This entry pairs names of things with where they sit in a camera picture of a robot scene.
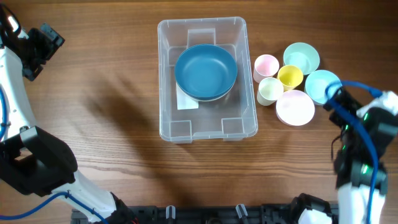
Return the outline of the light blue small bowl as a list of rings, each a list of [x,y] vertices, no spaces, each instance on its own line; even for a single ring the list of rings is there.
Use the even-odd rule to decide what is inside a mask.
[[[316,105],[324,105],[327,102],[325,90],[329,84],[328,96],[332,97],[342,84],[340,79],[328,70],[316,70],[308,75],[305,81],[305,93]]]

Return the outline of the pink small bowl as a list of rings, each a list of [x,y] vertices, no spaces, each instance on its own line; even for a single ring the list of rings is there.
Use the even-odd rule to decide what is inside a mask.
[[[303,126],[315,115],[312,99],[300,90],[289,90],[276,102],[276,115],[281,122],[289,126]]]

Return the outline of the mint green small bowl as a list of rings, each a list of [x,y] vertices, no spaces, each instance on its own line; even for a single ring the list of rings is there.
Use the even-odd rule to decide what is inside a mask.
[[[301,69],[304,75],[309,75],[318,69],[320,56],[318,51],[309,44],[296,42],[290,44],[283,54],[284,65],[293,65]]]

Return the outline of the dark blue bowl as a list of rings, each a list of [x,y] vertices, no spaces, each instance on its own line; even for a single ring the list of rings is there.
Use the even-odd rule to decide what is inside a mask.
[[[210,44],[194,45],[177,59],[174,68],[176,83],[194,97],[219,95],[236,82],[238,67],[225,49]]]
[[[216,97],[218,97],[218,96],[220,96],[220,95],[224,95],[225,93],[229,93],[229,92],[233,89],[233,87],[231,87],[231,88],[228,89],[227,91],[225,91],[225,92],[223,92],[223,93],[221,93],[221,94],[219,94],[219,95],[216,95],[216,96],[199,97],[199,98],[205,98],[205,99],[206,99],[206,98],[216,98]],[[186,93],[185,91],[183,91],[177,83],[176,83],[176,91],[178,91],[179,94],[184,95],[184,96],[186,96],[186,97],[191,96],[191,95],[189,95],[188,93]]]

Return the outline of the cream large bowl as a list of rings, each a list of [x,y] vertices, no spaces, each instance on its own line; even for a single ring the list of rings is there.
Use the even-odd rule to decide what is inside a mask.
[[[223,98],[224,96],[226,96],[227,94],[228,93],[225,93],[224,95],[220,95],[216,98],[206,98],[206,99],[205,98],[195,98],[193,96],[188,96],[188,97],[191,98],[192,100],[199,101],[199,102],[211,102],[211,101],[219,100],[219,99]]]

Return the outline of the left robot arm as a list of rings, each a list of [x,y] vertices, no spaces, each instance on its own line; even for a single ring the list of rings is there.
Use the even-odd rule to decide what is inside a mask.
[[[25,32],[15,14],[1,4],[1,180],[22,195],[46,197],[28,212],[1,219],[28,217],[59,198],[90,223],[138,223],[121,199],[78,170],[64,141],[36,123],[23,79],[34,81],[64,41],[46,23]]]

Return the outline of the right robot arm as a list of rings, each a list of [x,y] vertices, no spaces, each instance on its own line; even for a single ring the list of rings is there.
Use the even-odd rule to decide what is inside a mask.
[[[361,105],[340,88],[324,105],[341,133],[342,147],[333,161],[338,208],[308,194],[290,204],[287,223],[379,223],[388,192],[388,174],[380,161],[397,136],[397,95],[371,91]]]

